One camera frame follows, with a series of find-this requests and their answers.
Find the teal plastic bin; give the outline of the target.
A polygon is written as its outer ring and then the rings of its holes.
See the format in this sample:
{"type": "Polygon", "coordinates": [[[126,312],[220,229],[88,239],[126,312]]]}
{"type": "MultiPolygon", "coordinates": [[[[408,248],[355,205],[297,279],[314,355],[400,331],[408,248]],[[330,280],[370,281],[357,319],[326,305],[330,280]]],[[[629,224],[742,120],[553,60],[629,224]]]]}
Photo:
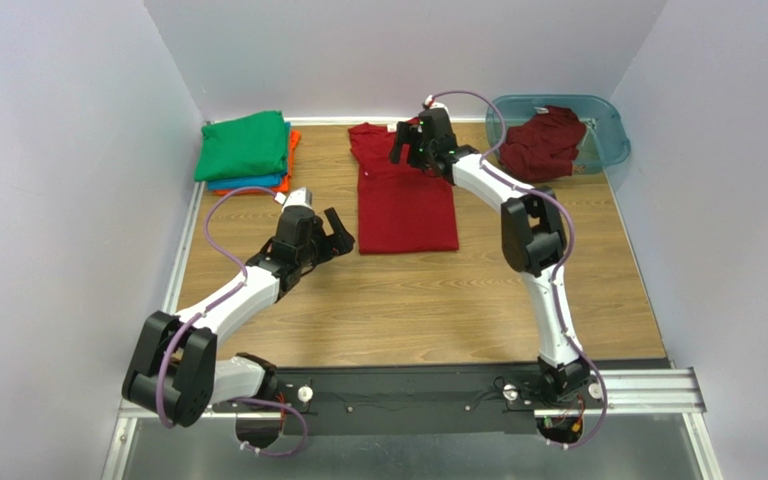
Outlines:
{"type": "Polygon", "coordinates": [[[594,95],[504,95],[486,110],[485,129],[501,168],[522,181],[599,174],[632,150],[619,111],[594,95]]]}

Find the dark red t shirt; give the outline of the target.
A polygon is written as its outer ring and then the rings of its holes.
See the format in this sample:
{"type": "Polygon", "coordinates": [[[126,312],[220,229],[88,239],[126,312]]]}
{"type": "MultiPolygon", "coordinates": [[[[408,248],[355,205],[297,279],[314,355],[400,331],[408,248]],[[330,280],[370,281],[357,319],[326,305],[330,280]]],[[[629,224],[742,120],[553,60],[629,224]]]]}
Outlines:
{"type": "Polygon", "coordinates": [[[533,183],[574,174],[587,127],[566,107],[548,105],[522,125],[509,127],[499,162],[516,179],[533,183]]]}

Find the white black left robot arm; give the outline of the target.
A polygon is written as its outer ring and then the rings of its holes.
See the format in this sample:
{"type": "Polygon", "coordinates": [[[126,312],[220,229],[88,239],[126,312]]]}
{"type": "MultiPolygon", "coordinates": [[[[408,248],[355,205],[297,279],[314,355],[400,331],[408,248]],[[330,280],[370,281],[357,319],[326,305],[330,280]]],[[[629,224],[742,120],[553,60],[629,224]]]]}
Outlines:
{"type": "Polygon", "coordinates": [[[156,311],[145,320],[122,383],[123,399],[173,428],[191,426],[213,404],[273,392],[271,363],[249,354],[220,361],[219,347],[354,244],[335,209],[318,215],[306,205],[284,208],[275,234],[232,280],[191,307],[156,311]]]}

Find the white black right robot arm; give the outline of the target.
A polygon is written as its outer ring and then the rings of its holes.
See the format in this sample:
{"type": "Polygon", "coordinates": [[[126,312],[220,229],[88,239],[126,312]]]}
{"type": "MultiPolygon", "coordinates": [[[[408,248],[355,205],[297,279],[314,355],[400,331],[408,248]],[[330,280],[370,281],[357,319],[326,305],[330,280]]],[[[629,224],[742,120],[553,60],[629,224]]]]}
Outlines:
{"type": "Polygon", "coordinates": [[[552,403],[574,395],[588,382],[591,368],[565,291],[564,269],[574,245],[569,213],[552,189],[520,182],[475,148],[459,144],[442,107],[396,123],[394,133],[391,163],[442,178],[499,214],[503,257],[527,288],[538,328],[538,391],[552,403]]]}

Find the green folded t shirt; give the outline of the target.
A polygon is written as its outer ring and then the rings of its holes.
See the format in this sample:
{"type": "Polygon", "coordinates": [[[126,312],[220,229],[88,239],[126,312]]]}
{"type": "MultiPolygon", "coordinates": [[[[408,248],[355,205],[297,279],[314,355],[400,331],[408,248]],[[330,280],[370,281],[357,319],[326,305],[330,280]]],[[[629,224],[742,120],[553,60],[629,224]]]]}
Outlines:
{"type": "Polygon", "coordinates": [[[196,182],[283,174],[288,130],[280,110],[266,110],[201,128],[196,182]]]}

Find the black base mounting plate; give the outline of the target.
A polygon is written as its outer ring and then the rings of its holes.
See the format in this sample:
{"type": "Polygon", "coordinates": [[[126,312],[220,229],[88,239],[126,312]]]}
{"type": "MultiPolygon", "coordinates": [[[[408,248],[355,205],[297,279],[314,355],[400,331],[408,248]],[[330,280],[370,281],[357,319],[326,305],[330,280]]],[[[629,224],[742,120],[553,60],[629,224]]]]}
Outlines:
{"type": "Polygon", "coordinates": [[[538,378],[535,362],[280,368],[258,396],[300,412],[306,422],[289,415],[288,435],[531,435],[544,422],[599,413],[586,388],[545,400],[538,378]]]}

